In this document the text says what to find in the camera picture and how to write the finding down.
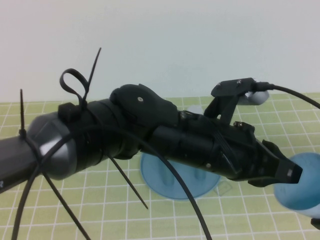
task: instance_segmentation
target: light blue sphere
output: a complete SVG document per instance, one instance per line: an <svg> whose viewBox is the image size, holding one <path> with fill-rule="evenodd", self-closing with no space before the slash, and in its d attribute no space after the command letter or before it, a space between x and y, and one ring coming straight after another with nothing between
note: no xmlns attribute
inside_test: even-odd
<svg viewBox="0 0 320 240"><path fill-rule="evenodd" d="M314 152L300 153L291 160L302 167L299 183L274 184L274 195L281 205L307 216L320 215L320 154Z"/></svg>

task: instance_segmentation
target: blue plastic stand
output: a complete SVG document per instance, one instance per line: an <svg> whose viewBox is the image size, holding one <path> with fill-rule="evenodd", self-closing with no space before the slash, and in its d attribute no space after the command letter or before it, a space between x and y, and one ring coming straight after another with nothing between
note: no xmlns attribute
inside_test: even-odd
<svg viewBox="0 0 320 240"><path fill-rule="evenodd" d="M189 188L192 196L198 198L213 190L220 176L198 168L170 161ZM157 194L173 200L187 200L188 197L171 171L156 156L143 153L140 170L145 183Z"/></svg>

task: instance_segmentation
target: black clip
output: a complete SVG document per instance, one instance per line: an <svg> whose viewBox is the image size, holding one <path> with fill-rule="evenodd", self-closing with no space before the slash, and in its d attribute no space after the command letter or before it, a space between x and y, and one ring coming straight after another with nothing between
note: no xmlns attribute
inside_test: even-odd
<svg viewBox="0 0 320 240"><path fill-rule="evenodd" d="M253 90L256 81L253 78L243 78L218 83L211 92L213 101L204 111L208 118L217 118L219 115L222 124L229 125L239 98Z"/></svg>

